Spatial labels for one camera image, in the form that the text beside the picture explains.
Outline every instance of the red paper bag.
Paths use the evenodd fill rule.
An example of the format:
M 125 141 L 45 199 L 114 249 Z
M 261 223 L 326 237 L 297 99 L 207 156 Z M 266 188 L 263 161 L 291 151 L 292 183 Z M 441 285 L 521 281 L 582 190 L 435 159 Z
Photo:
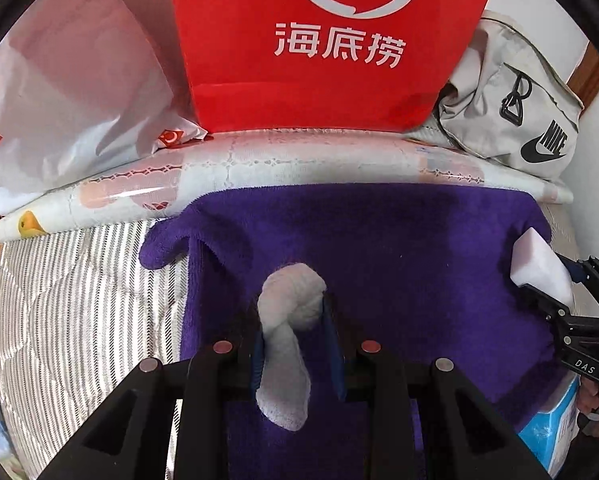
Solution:
M 209 132 L 422 123 L 486 0 L 174 0 Z

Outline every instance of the purple towel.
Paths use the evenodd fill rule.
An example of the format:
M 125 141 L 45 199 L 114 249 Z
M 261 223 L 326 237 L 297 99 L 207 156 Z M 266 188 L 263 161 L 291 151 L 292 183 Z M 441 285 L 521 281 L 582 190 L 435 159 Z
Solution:
M 206 195 L 155 225 L 148 269 L 190 256 L 182 359 L 245 308 L 266 277 L 303 262 L 366 335 L 404 359 L 451 358 L 517 430 L 563 377 L 547 323 L 509 278 L 513 243 L 550 228 L 523 192 L 328 184 Z M 252 403 L 227 407 L 232 480 L 361 479 L 367 414 L 335 398 L 321 330 L 298 334 L 312 389 L 297 433 Z

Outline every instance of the nike swoosh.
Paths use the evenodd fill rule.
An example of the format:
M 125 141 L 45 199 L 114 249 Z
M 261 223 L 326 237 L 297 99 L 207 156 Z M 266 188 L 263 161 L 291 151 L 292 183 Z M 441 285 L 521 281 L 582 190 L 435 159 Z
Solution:
M 521 147 L 519 150 L 519 155 L 526 162 L 530 162 L 531 164 L 538 164 L 540 162 L 548 162 L 549 160 L 557 160 L 558 158 L 562 158 L 564 155 L 555 155 L 554 153 L 540 153 L 537 151 L 537 143 L 543 136 L 536 137 L 535 139 L 529 140 L 525 145 Z

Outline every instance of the metal pin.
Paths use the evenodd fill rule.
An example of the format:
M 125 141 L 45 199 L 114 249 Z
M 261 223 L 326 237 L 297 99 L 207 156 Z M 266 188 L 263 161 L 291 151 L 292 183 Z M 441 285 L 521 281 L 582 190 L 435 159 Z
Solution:
M 441 372 L 452 372 L 453 368 L 455 367 L 455 364 L 450 359 L 440 357 L 435 361 L 435 366 Z
M 376 354 L 381 350 L 381 345 L 377 341 L 367 339 L 361 344 L 361 349 L 367 354 Z
M 217 341 L 213 345 L 215 354 L 227 354 L 233 349 L 233 344 L 230 341 Z
M 157 359 L 155 359 L 154 357 L 149 357 L 140 362 L 139 369 L 144 373 L 148 373 L 152 372 L 153 370 L 156 370 L 158 366 L 159 362 L 157 361 Z

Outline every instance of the drawstring bag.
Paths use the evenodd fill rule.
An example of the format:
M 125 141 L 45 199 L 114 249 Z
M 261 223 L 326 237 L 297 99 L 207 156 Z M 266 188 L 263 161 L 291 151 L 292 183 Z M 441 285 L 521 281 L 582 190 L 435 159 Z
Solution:
M 486 11 L 439 101 L 462 148 L 554 180 L 573 158 L 583 105 L 512 19 Z

